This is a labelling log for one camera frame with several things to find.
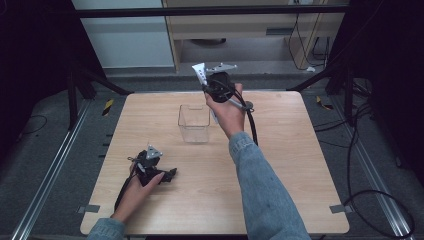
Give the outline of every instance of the denim sleeve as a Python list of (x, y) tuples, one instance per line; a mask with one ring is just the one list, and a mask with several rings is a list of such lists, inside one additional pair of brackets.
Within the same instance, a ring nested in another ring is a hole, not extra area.
[(311, 239), (289, 193), (249, 135), (233, 135), (229, 151), (249, 239)]
[(113, 218), (100, 218), (91, 229), (88, 240), (122, 240), (125, 225)]

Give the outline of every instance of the person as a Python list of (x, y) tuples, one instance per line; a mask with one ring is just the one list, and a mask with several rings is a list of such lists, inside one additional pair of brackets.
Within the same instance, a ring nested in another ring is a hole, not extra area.
[[(235, 84), (242, 94), (242, 85)], [(245, 112), (229, 101), (214, 102), (205, 93), (206, 104), (229, 139), (229, 152), (236, 165), (247, 236), (261, 239), (311, 239), (297, 208), (260, 148), (244, 131)], [(99, 219), (88, 239), (122, 239), (125, 222), (160, 182), (156, 176), (142, 187), (135, 178), (111, 218)]]

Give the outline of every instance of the table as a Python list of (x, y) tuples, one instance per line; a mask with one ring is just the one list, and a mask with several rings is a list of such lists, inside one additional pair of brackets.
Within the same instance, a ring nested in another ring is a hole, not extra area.
[[(298, 92), (245, 91), (253, 102), (259, 146), (291, 194), (310, 234), (349, 230), (339, 205), (308, 113)], [(163, 152), (161, 170), (178, 168), (171, 183), (162, 183), (130, 220), (127, 234), (245, 234), (236, 170), (228, 140), (211, 121), (209, 142), (185, 143), (178, 127), (182, 104), (204, 104), (202, 92), (129, 95), (91, 196), (98, 213), (85, 213), (81, 232), (113, 213), (116, 197), (134, 157), (153, 145)], [(246, 119), (246, 132), (250, 126)]]

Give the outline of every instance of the transparent box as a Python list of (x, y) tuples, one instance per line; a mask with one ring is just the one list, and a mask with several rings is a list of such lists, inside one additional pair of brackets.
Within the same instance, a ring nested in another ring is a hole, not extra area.
[(209, 141), (209, 107), (206, 105), (181, 105), (178, 126), (184, 142), (206, 143)]

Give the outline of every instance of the wall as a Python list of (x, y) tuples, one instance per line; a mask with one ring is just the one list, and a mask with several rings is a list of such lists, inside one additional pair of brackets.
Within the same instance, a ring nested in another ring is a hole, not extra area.
[[(161, 8), (160, 0), (72, 0), (76, 9)], [(81, 19), (107, 75), (174, 68), (164, 17)]]

